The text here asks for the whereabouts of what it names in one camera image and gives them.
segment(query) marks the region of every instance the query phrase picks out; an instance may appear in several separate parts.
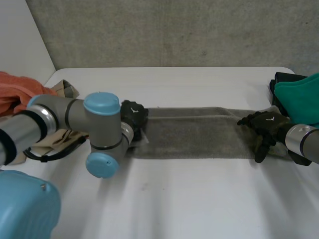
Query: blue plastic object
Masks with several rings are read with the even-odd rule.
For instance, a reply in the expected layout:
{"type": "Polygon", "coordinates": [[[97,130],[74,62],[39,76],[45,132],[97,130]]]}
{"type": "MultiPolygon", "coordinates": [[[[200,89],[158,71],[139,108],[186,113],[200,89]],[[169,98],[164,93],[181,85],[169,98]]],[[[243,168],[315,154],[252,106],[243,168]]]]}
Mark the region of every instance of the blue plastic object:
{"type": "Polygon", "coordinates": [[[27,107],[32,106],[32,105],[33,105],[33,102],[34,102],[39,96],[43,96],[43,94],[42,94],[42,95],[33,96],[33,97],[31,98],[31,100],[29,100],[29,102],[28,102],[28,104],[27,104],[26,106],[27,106],[27,107]]]}
{"type": "Polygon", "coordinates": [[[0,172],[1,239],[49,239],[60,211],[52,184],[18,171],[0,172]]]}
{"type": "Polygon", "coordinates": [[[90,153],[86,160],[86,169],[97,178],[110,178],[119,168],[117,161],[104,153],[90,153]]]}
{"type": "Polygon", "coordinates": [[[89,111],[101,116],[112,116],[120,112],[119,98],[107,92],[89,94],[84,99],[84,107],[89,111]]]}

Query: black band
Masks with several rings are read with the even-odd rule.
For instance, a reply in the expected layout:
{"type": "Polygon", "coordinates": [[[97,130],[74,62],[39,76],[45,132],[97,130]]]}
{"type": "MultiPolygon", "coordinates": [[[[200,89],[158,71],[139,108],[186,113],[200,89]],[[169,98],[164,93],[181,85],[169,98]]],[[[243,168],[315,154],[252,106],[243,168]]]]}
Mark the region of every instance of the black band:
{"type": "Polygon", "coordinates": [[[91,147],[94,148],[94,149],[96,149],[96,150],[109,150],[109,149],[112,149],[112,148],[116,148],[116,147],[119,146],[121,143],[122,143],[122,138],[121,138],[121,140],[120,140],[118,143],[116,143],[116,144],[114,144],[114,145],[112,145],[112,146],[108,146],[108,147],[97,147],[97,146],[91,144],[91,147]]]}
{"type": "Polygon", "coordinates": [[[41,116],[39,116],[36,112],[33,112],[33,111],[28,111],[28,110],[25,110],[25,111],[21,111],[16,115],[25,115],[25,116],[28,116],[30,118],[32,118],[36,123],[37,125],[39,126],[40,128],[40,132],[41,132],[41,137],[39,139],[39,141],[43,140],[47,134],[48,134],[48,127],[46,126],[46,123],[45,121],[42,119],[41,116]]]}
{"type": "Polygon", "coordinates": [[[4,164],[7,165],[11,163],[16,157],[16,147],[14,141],[11,137],[0,129],[0,142],[3,145],[5,151],[5,162],[4,164]]]}
{"type": "Polygon", "coordinates": [[[319,128],[315,128],[315,129],[313,129],[313,130],[311,130],[309,133],[307,133],[306,135],[305,135],[305,137],[303,137],[303,139],[301,140],[301,142],[300,142],[300,152],[301,152],[301,154],[303,155],[303,157],[305,156],[304,155],[304,143],[305,143],[305,140],[308,138],[308,136],[310,135],[310,134],[312,134],[313,132],[315,132],[315,131],[318,131],[319,130],[319,128]]]}
{"type": "Polygon", "coordinates": [[[126,135],[122,133],[122,136],[126,139],[126,141],[128,142],[128,145],[130,145],[129,139],[126,137],[126,135]]]}
{"type": "Polygon", "coordinates": [[[69,112],[71,109],[71,106],[73,105],[73,103],[76,101],[76,99],[73,99],[70,101],[70,103],[68,104],[66,111],[65,111],[65,117],[64,117],[64,121],[65,121],[65,125],[68,127],[68,129],[72,130],[70,127],[70,123],[69,123],[69,112]]]}
{"type": "Polygon", "coordinates": [[[48,106],[45,106],[43,104],[36,104],[36,105],[41,106],[50,112],[50,114],[53,116],[53,118],[55,120],[56,130],[58,130],[59,129],[59,120],[58,120],[58,117],[56,116],[56,114],[48,106]]]}

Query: blue joint cover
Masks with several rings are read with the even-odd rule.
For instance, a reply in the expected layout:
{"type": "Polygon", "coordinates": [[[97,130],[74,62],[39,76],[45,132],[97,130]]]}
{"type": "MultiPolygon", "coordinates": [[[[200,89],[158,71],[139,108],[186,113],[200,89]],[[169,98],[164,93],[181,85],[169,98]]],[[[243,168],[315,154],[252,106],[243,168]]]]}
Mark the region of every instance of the blue joint cover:
{"type": "Polygon", "coordinates": [[[97,115],[112,116],[120,112],[119,98],[107,92],[89,94],[84,99],[84,108],[97,115]]]}
{"type": "Polygon", "coordinates": [[[97,178],[111,178],[119,168],[117,161],[104,153],[90,153],[86,160],[86,169],[97,178]]]}
{"type": "Polygon", "coordinates": [[[42,95],[33,96],[33,97],[31,98],[31,100],[29,100],[29,102],[28,102],[28,104],[27,104],[26,106],[27,106],[27,107],[32,106],[32,105],[33,105],[33,102],[34,102],[39,96],[43,96],[43,94],[42,94],[42,95]]]}

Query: black cable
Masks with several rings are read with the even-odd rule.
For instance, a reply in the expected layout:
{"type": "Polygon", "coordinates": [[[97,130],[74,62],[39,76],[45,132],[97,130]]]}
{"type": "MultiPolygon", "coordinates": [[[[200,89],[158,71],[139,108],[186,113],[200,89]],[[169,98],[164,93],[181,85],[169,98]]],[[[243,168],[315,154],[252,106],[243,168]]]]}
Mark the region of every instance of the black cable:
{"type": "Polygon", "coordinates": [[[54,160],[58,160],[58,159],[66,157],[67,155],[72,153],[77,147],[83,144],[85,141],[86,141],[86,136],[81,136],[76,141],[74,141],[69,146],[67,146],[65,149],[63,149],[62,151],[50,156],[48,155],[36,156],[33,153],[31,153],[31,148],[28,148],[27,150],[25,150],[23,154],[30,159],[38,160],[38,161],[41,161],[42,163],[46,163],[48,161],[54,161],[54,160]]]}

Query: concrete wall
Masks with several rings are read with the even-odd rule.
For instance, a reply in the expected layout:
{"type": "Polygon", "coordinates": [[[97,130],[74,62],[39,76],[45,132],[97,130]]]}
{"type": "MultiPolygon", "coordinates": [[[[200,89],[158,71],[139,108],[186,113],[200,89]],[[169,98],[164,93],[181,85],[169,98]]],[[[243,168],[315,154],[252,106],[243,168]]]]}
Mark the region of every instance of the concrete wall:
{"type": "Polygon", "coordinates": [[[318,0],[27,0],[57,69],[283,66],[319,71],[318,0]]]}
{"type": "Polygon", "coordinates": [[[0,0],[0,71],[43,84],[55,72],[25,0],[0,0]]]}

